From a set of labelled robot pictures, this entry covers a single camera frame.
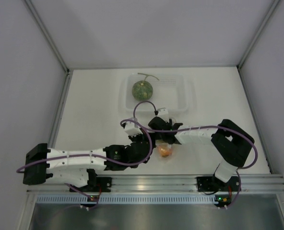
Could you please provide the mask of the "clear zip top bag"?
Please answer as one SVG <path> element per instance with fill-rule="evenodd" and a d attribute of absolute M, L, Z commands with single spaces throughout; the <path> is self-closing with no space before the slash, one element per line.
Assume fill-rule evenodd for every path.
<path fill-rule="evenodd" d="M 169 117 L 166 121 L 159 116 L 152 120 L 149 127 L 154 130 L 173 131 L 177 130 L 181 123 L 177 123 L 176 119 Z M 176 132 L 154 132 L 155 145 L 161 158 L 169 158 L 173 154 L 173 144 L 178 144 L 175 138 Z"/>

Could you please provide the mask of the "pink fake food piece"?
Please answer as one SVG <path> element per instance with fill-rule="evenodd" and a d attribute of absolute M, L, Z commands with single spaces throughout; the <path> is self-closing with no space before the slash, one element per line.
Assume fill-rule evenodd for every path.
<path fill-rule="evenodd" d="M 166 158 L 173 154 L 172 145 L 159 145 L 157 150 L 161 157 Z"/>

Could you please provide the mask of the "green netted fake melon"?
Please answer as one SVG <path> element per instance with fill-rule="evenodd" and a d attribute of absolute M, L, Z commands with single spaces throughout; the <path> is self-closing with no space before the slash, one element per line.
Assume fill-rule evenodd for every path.
<path fill-rule="evenodd" d="M 139 75 L 144 75 L 145 78 L 143 80 L 137 81 L 134 83 L 131 93 L 135 100 L 142 102 L 151 99 L 154 89 L 150 82 L 147 81 L 148 77 L 153 77 L 156 80 L 159 80 L 158 77 L 146 74 L 146 73 L 138 73 Z"/>

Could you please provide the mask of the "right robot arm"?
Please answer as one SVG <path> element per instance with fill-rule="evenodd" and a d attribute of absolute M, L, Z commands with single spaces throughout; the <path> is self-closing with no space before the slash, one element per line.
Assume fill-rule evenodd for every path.
<path fill-rule="evenodd" d="M 239 169 L 252 167 L 258 159 L 254 138 L 229 119 L 222 120 L 216 126 L 189 127 L 156 116 L 148 127 L 157 140 L 165 143 L 211 145 L 220 153 L 222 161 L 212 177 L 198 186 L 199 191 L 224 190 Z"/>

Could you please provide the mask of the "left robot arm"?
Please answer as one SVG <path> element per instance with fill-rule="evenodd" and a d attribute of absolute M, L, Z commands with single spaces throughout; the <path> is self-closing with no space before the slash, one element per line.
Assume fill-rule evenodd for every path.
<path fill-rule="evenodd" d="M 130 139 L 129 145 L 83 151 L 51 149 L 40 143 L 27 153 L 25 165 L 18 172 L 23 174 L 25 185 L 70 184 L 93 191 L 98 173 L 135 169 L 148 162 L 155 148 L 153 135 L 140 134 Z"/>

